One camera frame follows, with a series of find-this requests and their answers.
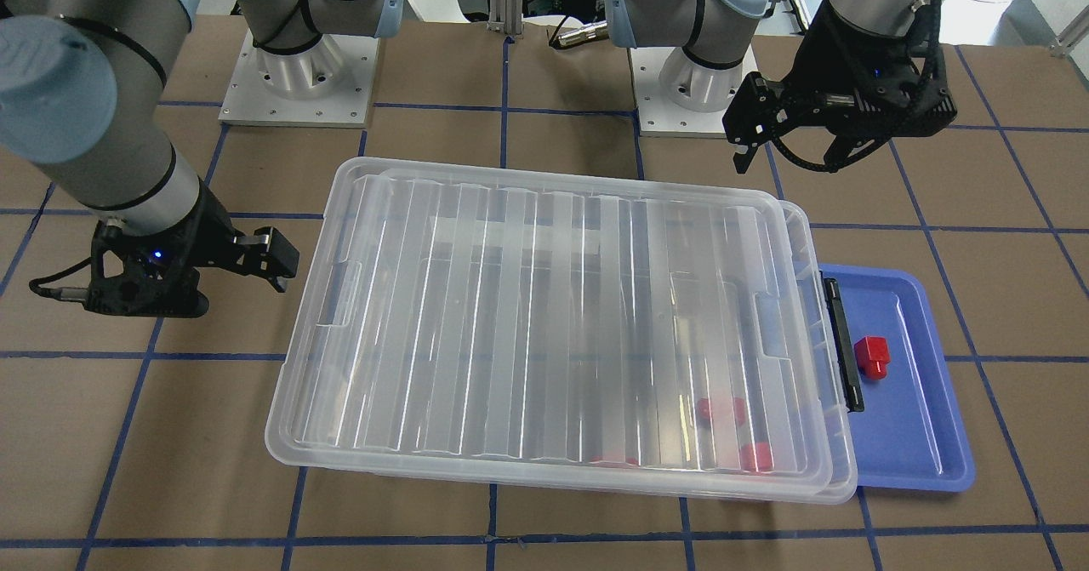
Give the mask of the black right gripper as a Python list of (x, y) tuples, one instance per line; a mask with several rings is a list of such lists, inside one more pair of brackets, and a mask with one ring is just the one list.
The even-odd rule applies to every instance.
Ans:
[(208, 309), (198, 288), (201, 267), (261, 277), (277, 292), (285, 292), (287, 279), (297, 275), (299, 250), (276, 227), (241, 233), (213, 192), (203, 183), (198, 187), (193, 210), (162, 232), (135, 236), (117, 226), (96, 226), (86, 311), (120, 317), (200, 317)]

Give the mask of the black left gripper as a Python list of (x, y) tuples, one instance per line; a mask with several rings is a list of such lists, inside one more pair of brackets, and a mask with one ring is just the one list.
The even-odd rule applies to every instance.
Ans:
[(949, 127), (957, 108), (940, 45), (941, 14), (928, 4), (909, 14), (902, 37), (857, 28), (824, 1), (795, 56), (795, 88), (809, 126), (834, 136), (822, 165), (835, 172), (891, 138), (929, 137)]

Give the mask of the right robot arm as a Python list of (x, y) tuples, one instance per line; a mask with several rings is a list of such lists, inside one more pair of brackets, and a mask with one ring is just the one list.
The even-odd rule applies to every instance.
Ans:
[[(235, 0), (248, 22), (220, 118), (359, 126), (377, 41), (405, 0)], [(97, 218), (85, 260), (35, 294), (120, 317), (199, 317), (203, 268), (283, 292), (299, 252), (276, 227), (232, 223), (152, 122), (201, 0), (3, 0), (3, 145)]]

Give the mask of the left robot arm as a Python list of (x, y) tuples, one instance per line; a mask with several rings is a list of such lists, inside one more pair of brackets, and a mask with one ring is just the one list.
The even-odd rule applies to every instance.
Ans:
[(943, 1), (822, 0), (779, 80), (741, 71), (773, 0), (604, 0), (604, 15), (617, 47), (672, 49), (669, 97), (721, 114), (736, 171), (773, 144), (798, 168), (836, 173), (955, 120)]

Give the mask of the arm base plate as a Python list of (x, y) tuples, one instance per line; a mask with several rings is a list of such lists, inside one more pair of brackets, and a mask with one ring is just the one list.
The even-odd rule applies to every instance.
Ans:
[(657, 138), (724, 139), (725, 110), (757, 70), (752, 48), (727, 70), (698, 66), (680, 48), (631, 49), (629, 58), (641, 135)]
[(219, 120), (232, 126), (366, 127), (379, 40), (326, 35), (297, 54), (242, 40)]

